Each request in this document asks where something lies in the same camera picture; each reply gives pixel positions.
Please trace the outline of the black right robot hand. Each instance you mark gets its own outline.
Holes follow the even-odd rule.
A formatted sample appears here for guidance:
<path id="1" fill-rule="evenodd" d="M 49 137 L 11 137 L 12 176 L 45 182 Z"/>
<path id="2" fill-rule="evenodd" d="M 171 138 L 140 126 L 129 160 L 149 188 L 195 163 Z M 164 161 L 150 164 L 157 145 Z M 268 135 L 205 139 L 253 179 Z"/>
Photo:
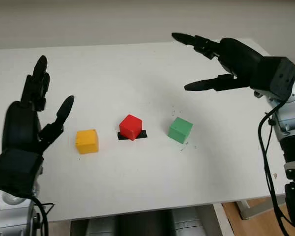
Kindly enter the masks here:
<path id="1" fill-rule="evenodd" d="M 207 38 L 173 32 L 172 37 L 208 59 L 216 57 L 228 72 L 214 79 L 192 82 L 184 86 L 186 91 L 231 90 L 249 87 L 250 79 L 263 56 L 257 51 L 233 38 L 222 38 L 214 42 Z"/>

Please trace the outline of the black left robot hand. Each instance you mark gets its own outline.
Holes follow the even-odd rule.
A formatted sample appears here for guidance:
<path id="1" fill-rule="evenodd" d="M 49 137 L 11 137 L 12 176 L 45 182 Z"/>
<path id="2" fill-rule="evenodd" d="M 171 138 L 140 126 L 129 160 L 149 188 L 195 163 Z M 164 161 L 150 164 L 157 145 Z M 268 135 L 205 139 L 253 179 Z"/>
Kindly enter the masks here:
<path id="1" fill-rule="evenodd" d="M 6 111 L 2 150 L 15 148 L 42 154 L 62 133 L 74 96 L 67 97 L 56 114 L 56 120 L 41 128 L 38 112 L 45 109 L 50 83 L 47 58 L 42 55 L 31 75 L 27 75 L 21 100 L 14 101 Z"/>

